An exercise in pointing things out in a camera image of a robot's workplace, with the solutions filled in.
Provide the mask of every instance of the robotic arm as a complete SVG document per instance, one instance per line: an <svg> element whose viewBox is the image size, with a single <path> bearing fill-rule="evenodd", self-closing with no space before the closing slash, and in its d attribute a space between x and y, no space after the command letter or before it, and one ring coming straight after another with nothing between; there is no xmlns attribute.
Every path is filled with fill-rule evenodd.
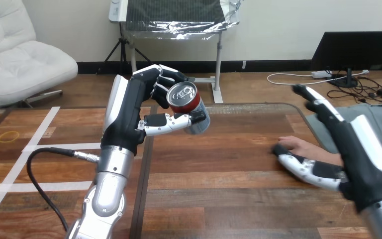
<svg viewBox="0 0 382 239"><path fill-rule="evenodd" d="M382 239L382 146L367 118L362 115L347 122L313 89L296 85L293 91L309 101L307 108L330 131L345 166L308 160L276 145L273 152L279 162L304 182L342 192L354 201L373 237Z"/></svg>
<svg viewBox="0 0 382 239"><path fill-rule="evenodd" d="M190 78L181 72L162 65L136 71L129 81L116 76L105 115L100 158L95 160L95 185L86 194L82 217L68 230L67 239L110 238L113 226L124 213L123 191L137 146L143 143L145 136L169 133L206 119L202 111L140 119L143 101L152 97L167 109L166 87L188 80Z"/></svg>

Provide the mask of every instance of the computer monitor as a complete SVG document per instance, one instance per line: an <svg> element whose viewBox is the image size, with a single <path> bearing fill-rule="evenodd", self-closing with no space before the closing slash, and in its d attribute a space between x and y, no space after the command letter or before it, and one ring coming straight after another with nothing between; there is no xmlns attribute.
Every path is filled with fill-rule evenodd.
<svg viewBox="0 0 382 239"><path fill-rule="evenodd" d="M312 57L313 70L346 71L347 77L329 81L339 87L355 87L352 70L369 70L382 64L382 31L325 32Z"/></svg>

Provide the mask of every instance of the white armchair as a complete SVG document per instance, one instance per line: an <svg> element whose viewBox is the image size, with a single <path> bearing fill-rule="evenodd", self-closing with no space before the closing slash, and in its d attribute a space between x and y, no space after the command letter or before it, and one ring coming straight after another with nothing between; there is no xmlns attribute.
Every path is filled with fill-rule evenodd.
<svg viewBox="0 0 382 239"><path fill-rule="evenodd" d="M74 78L77 72L73 58L36 41L21 0L0 0L0 107L60 94L56 91L28 99Z"/></svg>

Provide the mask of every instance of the power strip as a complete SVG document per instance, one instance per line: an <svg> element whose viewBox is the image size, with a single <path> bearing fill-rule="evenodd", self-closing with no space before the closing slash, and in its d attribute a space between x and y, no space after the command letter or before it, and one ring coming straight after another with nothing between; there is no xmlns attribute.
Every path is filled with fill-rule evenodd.
<svg viewBox="0 0 382 239"><path fill-rule="evenodd" d="M313 71L311 72L311 76L314 79L332 77L332 75L330 75L326 71Z"/></svg>
<svg viewBox="0 0 382 239"><path fill-rule="evenodd" d="M369 70L363 70L362 73L359 73L359 74L353 74L354 75L363 75L363 74L368 74L370 71ZM329 73L327 73L326 71L313 71L311 72L311 76L314 78L314 79L318 79L318 78L327 78L327 77L332 77L332 75L330 75Z"/></svg>

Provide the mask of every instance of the wooden table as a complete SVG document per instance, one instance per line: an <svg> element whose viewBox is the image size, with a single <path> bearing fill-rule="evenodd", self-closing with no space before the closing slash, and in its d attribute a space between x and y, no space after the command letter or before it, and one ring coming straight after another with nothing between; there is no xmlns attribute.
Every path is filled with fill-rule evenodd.
<svg viewBox="0 0 382 239"><path fill-rule="evenodd" d="M125 189L126 213L112 238L369 238L351 202L295 180L271 154L279 136L317 143L297 108L236 104L208 111L211 125L204 134L180 130L139 146ZM98 154L104 112L52 108L2 114L0 238L63 238L59 219L30 184L25 160L45 145ZM141 115L162 112L171 113L143 107ZM9 131L19 136L4 134ZM32 168L71 224L81 214L95 165L41 154Z"/></svg>

